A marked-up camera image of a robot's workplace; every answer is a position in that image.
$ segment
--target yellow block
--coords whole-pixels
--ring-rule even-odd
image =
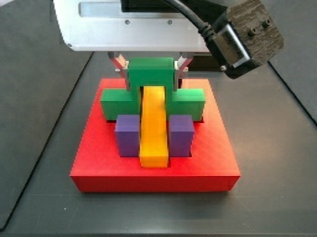
[[[165,88],[145,86],[142,99],[141,162],[143,168],[168,168]]]

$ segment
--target gray table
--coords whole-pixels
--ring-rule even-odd
[[[316,234],[316,125],[269,66],[237,81],[193,75],[210,78],[242,170],[232,192],[77,190],[69,173],[93,98],[114,76],[106,54],[94,54],[2,234]]]

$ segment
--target toy block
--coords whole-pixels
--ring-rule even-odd
[[[202,89],[178,89],[168,100],[168,117],[172,115],[192,115],[193,121],[201,121],[206,103]]]
[[[134,95],[126,89],[106,89],[101,102],[107,120],[117,120],[118,115],[141,114],[141,92]]]
[[[184,80],[184,88],[205,91],[205,122],[194,123],[192,158],[172,158],[169,168],[142,168],[138,157],[119,156],[115,124],[105,120],[99,98],[105,89],[118,85],[125,88],[125,81],[101,81],[71,170],[78,190],[86,193],[230,191],[241,171],[209,80]]]
[[[168,168],[169,164],[165,90],[162,86],[143,87],[141,162],[143,168]]]
[[[170,157],[192,156],[192,141],[194,135],[190,115],[172,115],[169,122],[169,152]]]
[[[115,138],[121,157],[138,157],[141,152],[141,116],[119,115]]]
[[[166,96],[174,90],[176,63],[172,57],[135,57],[129,61],[131,92],[142,86],[164,86]]]

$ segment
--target red base block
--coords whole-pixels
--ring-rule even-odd
[[[99,103],[106,88],[125,88],[125,80],[102,80],[78,149],[71,177],[82,192],[224,192],[241,171],[228,139],[209,80],[184,80],[184,88],[204,88],[204,123],[196,123],[192,158],[172,158],[169,168],[142,168],[141,160],[122,158],[115,143],[115,123],[107,123]]]

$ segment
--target green block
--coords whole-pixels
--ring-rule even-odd
[[[117,120],[118,115],[141,114],[141,92],[135,96],[126,89],[106,89],[101,102],[107,120]]]
[[[205,103],[202,89],[178,89],[173,99],[166,101],[168,118],[172,115],[192,115],[193,121],[201,121]]]
[[[172,57],[135,57],[129,61],[131,92],[142,86],[165,86],[166,96],[174,91],[176,63]]]

